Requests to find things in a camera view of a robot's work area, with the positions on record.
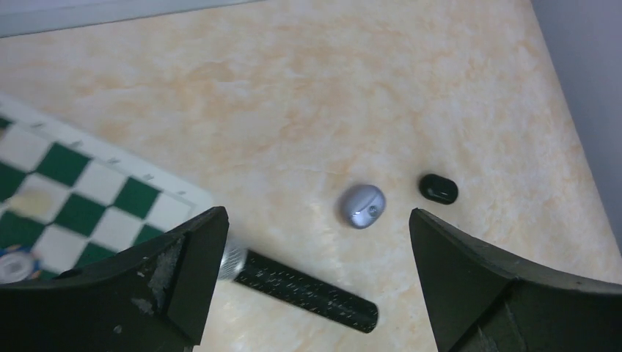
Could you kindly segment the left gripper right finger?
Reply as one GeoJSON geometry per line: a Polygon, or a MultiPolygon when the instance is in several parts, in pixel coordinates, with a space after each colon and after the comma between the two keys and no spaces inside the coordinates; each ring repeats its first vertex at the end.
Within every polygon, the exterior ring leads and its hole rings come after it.
{"type": "Polygon", "coordinates": [[[415,208],[409,231],[440,351],[619,351],[621,286],[546,267],[415,208]]]}

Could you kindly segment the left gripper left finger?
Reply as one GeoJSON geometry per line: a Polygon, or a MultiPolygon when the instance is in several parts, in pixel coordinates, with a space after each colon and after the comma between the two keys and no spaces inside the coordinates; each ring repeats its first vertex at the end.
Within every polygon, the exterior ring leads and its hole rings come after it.
{"type": "Polygon", "coordinates": [[[190,351],[208,318],[229,229],[213,207],[113,257],[1,286],[3,351],[190,351]]]}

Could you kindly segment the black earbud charging case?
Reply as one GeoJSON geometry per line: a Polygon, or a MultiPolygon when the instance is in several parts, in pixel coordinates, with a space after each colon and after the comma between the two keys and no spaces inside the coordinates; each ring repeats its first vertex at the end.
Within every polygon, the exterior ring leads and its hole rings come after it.
{"type": "Polygon", "coordinates": [[[453,180],[436,174],[423,175],[418,189],[423,197],[442,205],[453,204],[459,195],[458,186],[453,180]]]}

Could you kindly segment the lavender earbud charging case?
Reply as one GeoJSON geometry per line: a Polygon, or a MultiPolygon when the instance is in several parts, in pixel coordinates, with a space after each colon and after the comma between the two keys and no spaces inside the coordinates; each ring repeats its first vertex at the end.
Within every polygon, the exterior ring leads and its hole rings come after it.
{"type": "Polygon", "coordinates": [[[379,187],[356,184],[343,193],[338,202],[338,211],[350,227],[362,230],[374,224],[386,206],[386,197],[379,187]]]}

